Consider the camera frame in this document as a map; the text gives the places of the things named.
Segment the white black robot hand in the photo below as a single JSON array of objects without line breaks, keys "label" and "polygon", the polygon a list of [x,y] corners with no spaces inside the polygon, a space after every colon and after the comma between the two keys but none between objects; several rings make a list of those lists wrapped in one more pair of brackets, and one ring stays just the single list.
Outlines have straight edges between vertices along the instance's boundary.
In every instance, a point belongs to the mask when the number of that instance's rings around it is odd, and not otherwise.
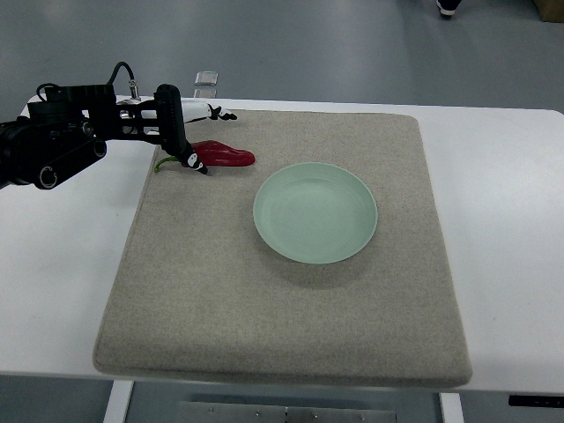
[{"label": "white black robot hand", "polygon": [[183,114],[182,99],[175,85],[162,84],[156,89],[152,100],[140,103],[141,116],[148,121],[144,126],[159,132],[158,145],[170,156],[176,158],[183,166],[200,174],[208,174],[207,166],[200,160],[185,133],[185,122],[196,122],[204,119],[236,120],[237,115],[221,106],[213,106],[207,102],[192,101],[196,112],[186,120]]}]

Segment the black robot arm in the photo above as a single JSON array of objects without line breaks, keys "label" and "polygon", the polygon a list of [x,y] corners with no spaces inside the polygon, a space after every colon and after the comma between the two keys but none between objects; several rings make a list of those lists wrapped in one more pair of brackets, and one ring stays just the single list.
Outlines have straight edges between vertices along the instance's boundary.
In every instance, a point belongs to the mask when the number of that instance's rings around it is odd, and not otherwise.
[{"label": "black robot arm", "polygon": [[131,67],[119,62],[103,85],[36,88],[26,115],[1,124],[1,187],[53,189],[107,154],[108,140],[161,143],[154,110],[138,95]]}]

